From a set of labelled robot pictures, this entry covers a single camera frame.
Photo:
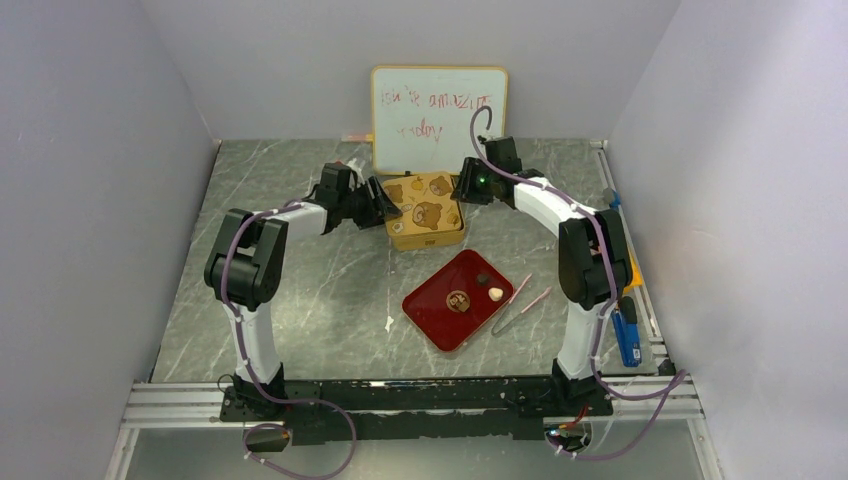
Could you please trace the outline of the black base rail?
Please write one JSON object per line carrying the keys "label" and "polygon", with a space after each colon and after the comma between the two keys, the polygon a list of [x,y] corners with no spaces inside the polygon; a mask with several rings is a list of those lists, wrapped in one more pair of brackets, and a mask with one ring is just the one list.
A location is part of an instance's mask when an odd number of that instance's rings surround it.
{"label": "black base rail", "polygon": [[278,422],[296,445],[351,438],[400,440],[509,436],[541,437],[545,428],[613,413],[605,391],[590,379],[552,375],[402,380],[287,380],[264,398],[243,380],[223,389],[225,424]]}

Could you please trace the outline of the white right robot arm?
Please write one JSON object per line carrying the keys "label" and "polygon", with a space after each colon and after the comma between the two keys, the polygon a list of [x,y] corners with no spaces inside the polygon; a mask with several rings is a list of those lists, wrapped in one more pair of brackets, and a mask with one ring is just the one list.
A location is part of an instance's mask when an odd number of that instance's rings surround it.
{"label": "white right robot arm", "polygon": [[590,208],[524,168],[511,137],[474,136],[453,198],[495,200],[529,215],[557,239],[559,285],[566,296],[566,331],[553,363],[549,399],[561,414],[576,413],[599,390],[597,355],[617,300],[633,279],[623,222],[612,209]]}

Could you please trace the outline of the yellow plastic bin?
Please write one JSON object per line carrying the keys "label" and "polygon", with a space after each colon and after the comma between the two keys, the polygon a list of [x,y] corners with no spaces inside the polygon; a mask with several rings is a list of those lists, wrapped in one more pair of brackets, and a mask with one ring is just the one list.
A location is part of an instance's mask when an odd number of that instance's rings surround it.
{"label": "yellow plastic bin", "polygon": [[644,285],[644,278],[641,269],[638,265],[638,262],[633,257],[630,257],[630,265],[632,267],[633,277],[630,283],[625,287],[625,293],[633,291]]}

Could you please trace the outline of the gold chocolate tin box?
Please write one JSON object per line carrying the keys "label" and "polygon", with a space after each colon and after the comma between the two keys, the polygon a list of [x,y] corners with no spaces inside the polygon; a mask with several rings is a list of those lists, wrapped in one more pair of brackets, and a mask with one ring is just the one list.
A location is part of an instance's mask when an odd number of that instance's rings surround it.
{"label": "gold chocolate tin box", "polygon": [[465,225],[439,224],[439,229],[433,230],[411,220],[396,219],[386,225],[386,232],[393,248],[412,251],[458,244],[465,237]]}

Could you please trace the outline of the red rectangular tray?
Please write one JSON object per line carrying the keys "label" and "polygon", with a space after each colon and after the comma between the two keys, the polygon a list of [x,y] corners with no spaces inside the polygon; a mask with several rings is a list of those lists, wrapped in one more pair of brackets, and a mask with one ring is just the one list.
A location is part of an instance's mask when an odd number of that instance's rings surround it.
{"label": "red rectangular tray", "polygon": [[[489,284],[478,286],[478,274],[488,275]],[[501,301],[489,298],[492,287],[504,291]],[[409,293],[402,310],[432,345],[450,353],[498,313],[514,290],[511,281],[483,256],[465,249]]]}

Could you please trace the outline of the metal tweezers with pink grips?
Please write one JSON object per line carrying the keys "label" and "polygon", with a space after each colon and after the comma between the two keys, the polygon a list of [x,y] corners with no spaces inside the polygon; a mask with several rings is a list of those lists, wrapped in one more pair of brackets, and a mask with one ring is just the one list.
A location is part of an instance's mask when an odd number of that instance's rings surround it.
{"label": "metal tweezers with pink grips", "polygon": [[526,294],[530,292],[532,282],[533,274],[527,274],[515,288],[513,294],[506,300],[504,306],[494,317],[490,329],[492,336],[501,336],[516,320],[527,314],[551,294],[553,287],[547,286],[537,292],[534,298],[530,300]]}

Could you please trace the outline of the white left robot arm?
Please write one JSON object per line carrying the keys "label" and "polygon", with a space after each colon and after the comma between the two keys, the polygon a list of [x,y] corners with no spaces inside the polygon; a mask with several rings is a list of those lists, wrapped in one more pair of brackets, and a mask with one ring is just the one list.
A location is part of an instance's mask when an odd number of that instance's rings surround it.
{"label": "white left robot arm", "polygon": [[341,163],[325,164],[306,196],[281,207],[226,212],[203,277],[230,322],[237,351],[234,392],[258,418],[278,417],[289,401],[270,312],[288,244],[328,234],[346,220],[369,229],[401,214],[376,177],[363,178]]}

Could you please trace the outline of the beige heart chocolate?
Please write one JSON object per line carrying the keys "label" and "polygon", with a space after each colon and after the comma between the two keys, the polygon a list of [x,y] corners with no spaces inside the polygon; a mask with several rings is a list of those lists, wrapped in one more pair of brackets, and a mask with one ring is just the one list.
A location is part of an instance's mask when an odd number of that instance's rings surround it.
{"label": "beige heart chocolate", "polygon": [[499,302],[504,297],[504,291],[497,287],[492,287],[488,290],[489,298],[494,302]]}

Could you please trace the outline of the whiteboard with yellow frame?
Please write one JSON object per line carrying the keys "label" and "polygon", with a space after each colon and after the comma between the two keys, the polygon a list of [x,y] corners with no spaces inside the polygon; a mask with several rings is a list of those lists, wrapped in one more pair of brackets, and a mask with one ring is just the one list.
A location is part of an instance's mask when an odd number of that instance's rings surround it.
{"label": "whiteboard with yellow frame", "polygon": [[389,66],[371,72],[372,161],[382,175],[459,173],[477,134],[501,136],[509,76],[501,67]]}

